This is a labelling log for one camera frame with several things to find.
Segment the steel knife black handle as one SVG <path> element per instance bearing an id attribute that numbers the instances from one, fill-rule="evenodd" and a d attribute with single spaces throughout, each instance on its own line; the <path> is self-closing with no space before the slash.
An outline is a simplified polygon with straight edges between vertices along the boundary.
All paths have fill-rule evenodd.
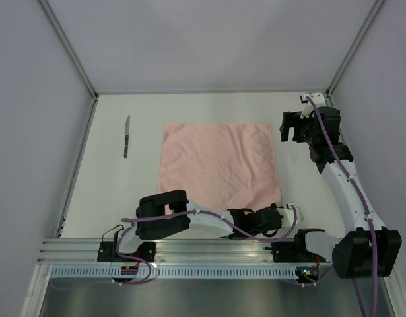
<path id="1" fill-rule="evenodd" d="M 126 159 L 128 157 L 128 150 L 129 150 L 129 131 L 130 131 L 130 115 L 127 116 L 125 121 L 124 127 L 124 150 L 123 150 L 123 157 Z"/>

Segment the pink cloth napkin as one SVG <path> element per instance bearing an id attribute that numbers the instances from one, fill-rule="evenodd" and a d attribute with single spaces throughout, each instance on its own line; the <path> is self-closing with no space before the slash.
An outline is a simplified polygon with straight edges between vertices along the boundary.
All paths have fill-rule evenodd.
<path id="1" fill-rule="evenodd" d="M 281 205 L 271 125 L 166 124 L 157 191 L 172 190 L 218 211 Z"/>

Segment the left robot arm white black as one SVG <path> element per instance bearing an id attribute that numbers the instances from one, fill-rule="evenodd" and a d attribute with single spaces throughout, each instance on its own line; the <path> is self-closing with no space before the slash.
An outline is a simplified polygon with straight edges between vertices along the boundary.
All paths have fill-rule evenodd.
<path id="1" fill-rule="evenodd" d="M 120 261 L 131 260 L 140 245 L 188 230 L 206 232 L 216 238 L 244 240 L 283 227 L 284 215 L 276 205 L 252 211 L 215 211 L 187 198 L 184 190 L 174 190 L 140 199 L 136 216 L 124 219 L 129 226 L 121 231 L 112 253 Z"/>

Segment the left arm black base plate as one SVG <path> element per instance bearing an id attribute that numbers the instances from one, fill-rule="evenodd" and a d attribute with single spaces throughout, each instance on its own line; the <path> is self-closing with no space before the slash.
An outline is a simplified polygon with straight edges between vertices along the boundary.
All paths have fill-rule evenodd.
<path id="1" fill-rule="evenodd" d="M 121 253 L 127 255 L 128 258 L 120 256 L 116 251 L 116 246 L 117 244 L 114 241 L 101 242 L 98 249 L 97 262 L 135 262 L 134 259 L 130 258 L 131 256 L 144 259 L 147 262 L 154 262 L 156 254 L 156 244 L 154 242 L 142 243 L 134 253 L 121 251 Z"/>

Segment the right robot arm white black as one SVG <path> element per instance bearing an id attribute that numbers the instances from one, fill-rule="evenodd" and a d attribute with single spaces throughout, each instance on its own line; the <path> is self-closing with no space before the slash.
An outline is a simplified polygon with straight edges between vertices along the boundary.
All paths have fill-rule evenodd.
<path id="1" fill-rule="evenodd" d="M 339 140 L 341 116 L 337 109 L 320 107 L 307 116 L 284 112 L 281 141 L 307 143 L 310 158 L 327 182 L 344 222 L 345 235 L 336 238 L 322 229 L 300 229 L 294 256 L 307 261 L 315 254 L 331 261 L 342 279 L 389 277 L 402 245 L 398 230 L 390 230 L 366 198 L 354 158 Z"/>

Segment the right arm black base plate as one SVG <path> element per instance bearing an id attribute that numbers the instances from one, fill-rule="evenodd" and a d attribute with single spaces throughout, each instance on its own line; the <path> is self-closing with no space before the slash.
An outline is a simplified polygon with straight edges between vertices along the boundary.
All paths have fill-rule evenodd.
<path id="1" fill-rule="evenodd" d="M 294 242 L 282 241 L 266 244 L 276 264 L 317 264 L 330 263 L 329 260 L 308 251 L 299 250 Z"/>

